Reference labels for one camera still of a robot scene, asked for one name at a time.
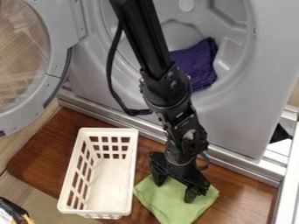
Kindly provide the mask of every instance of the metal frame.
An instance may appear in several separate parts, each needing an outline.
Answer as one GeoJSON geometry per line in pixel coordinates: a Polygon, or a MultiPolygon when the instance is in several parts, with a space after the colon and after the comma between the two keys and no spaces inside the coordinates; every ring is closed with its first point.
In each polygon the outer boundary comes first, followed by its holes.
{"type": "MultiPolygon", "coordinates": [[[[139,117],[125,115],[121,111],[102,106],[75,96],[71,91],[61,89],[59,92],[60,105],[74,109],[82,114],[113,124],[117,127],[130,127],[140,130],[140,134],[149,139],[165,144],[166,137],[161,126],[148,122],[139,117]]],[[[286,111],[284,117],[292,120],[296,118],[295,111],[286,111]]],[[[245,157],[236,152],[224,149],[217,145],[210,144],[208,155],[211,162],[223,166],[234,172],[238,172],[252,179],[257,179],[271,186],[278,187],[286,172],[286,162],[284,159],[277,160],[277,154],[271,150],[266,150],[266,155],[262,160],[257,161],[250,157],[245,157]]]]}
{"type": "Polygon", "coordinates": [[[299,223],[299,122],[297,122],[288,169],[282,182],[276,206],[275,224],[299,223]]]}

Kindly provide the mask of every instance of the towel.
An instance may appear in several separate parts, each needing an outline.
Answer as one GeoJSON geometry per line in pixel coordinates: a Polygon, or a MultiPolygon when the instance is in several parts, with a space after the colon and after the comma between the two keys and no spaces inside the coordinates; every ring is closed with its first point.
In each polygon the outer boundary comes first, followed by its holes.
{"type": "Polygon", "coordinates": [[[179,69],[191,77],[193,92],[208,88],[217,80],[212,66],[217,50],[215,40],[205,38],[188,49],[170,52],[179,69]]]}
{"type": "Polygon", "coordinates": [[[206,196],[197,196],[191,204],[184,203],[186,186],[173,178],[167,178],[162,186],[156,186],[150,175],[134,188],[134,195],[162,224],[193,223],[219,196],[210,186],[206,196]]]}

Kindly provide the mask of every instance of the white appliance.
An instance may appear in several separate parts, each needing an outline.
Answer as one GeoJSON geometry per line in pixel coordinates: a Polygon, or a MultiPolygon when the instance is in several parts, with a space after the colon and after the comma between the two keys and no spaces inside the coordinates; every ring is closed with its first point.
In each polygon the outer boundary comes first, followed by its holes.
{"type": "MultiPolygon", "coordinates": [[[[119,109],[105,77],[106,57],[117,25],[109,2],[26,2],[45,26],[49,64],[35,91],[20,104],[2,109],[0,133],[9,135],[42,113],[47,98],[62,84],[71,46],[73,92],[119,109]]],[[[219,45],[214,61],[218,80],[192,97],[208,140],[261,158],[298,75],[299,31],[294,27],[299,2],[156,0],[155,4],[171,50],[192,46],[204,37],[214,37],[219,45]]],[[[115,58],[113,82],[131,108],[145,107],[138,89],[138,68],[124,36],[115,58]]],[[[154,115],[144,119],[157,123],[154,115]]]]}

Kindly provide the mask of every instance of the dryer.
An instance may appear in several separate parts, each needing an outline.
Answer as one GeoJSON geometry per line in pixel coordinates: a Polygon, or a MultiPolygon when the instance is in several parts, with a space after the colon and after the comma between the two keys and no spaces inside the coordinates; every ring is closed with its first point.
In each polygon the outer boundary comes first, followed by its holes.
{"type": "MultiPolygon", "coordinates": [[[[7,2],[7,7],[16,4],[10,7],[22,9],[21,14],[13,11],[2,19],[14,27],[11,32],[16,34],[18,29],[32,40],[32,48],[39,51],[41,59],[36,60],[35,70],[29,71],[33,78],[22,80],[25,75],[13,69],[0,77],[0,136],[22,129],[44,111],[65,80],[71,55],[72,72],[68,79],[73,93],[121,110],[108,92],[105,75],[108,49],[117,25],[107,0],[3,2],[7,2]],[[22,23],[34,23],[40,31],[22,30],[22,23]]],[[[298,76],[299,31],[294,27],[299,19],[299,3],[290,0],[154,2],[170,50],[187,48],[206,37],[213,37],[219,46],[213,62],[217,81],[192,96],[209,142],[260,159],[298,76]]],[[[20,53],[24,46],[10,52],[20,57],[20,62],[29,57],[20,53]]],[[[138,69],[124,35],[115,55],[113,83],[129,107],[143,109],[138,69]]],[[[142,119],[158,125],[154,115],[142,119]]]]}

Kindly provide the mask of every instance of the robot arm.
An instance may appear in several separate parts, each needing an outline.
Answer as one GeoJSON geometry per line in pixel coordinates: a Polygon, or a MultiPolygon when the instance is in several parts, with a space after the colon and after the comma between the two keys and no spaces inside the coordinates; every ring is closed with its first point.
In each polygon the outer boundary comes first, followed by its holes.
{"type": "Polygon", "coordinates": [[[187,185],[184,200],[191,203],[196,195],[206,193],[209,181],[196,165],[196,157],[207,150],[205,129],[200,125],[191,103],[191,83],[171,60],[152,0],[110,0],[119,26],[108,55],[108,84],[113,97],[131,115],[154,111],[168,141],[165,153],[150,153],[150,168],[160,186],[167,176],[187,185]],[[140,90],[150,110],[126,108],[113,90],[111,70],[122,30],[141,65],[140,90]]]}

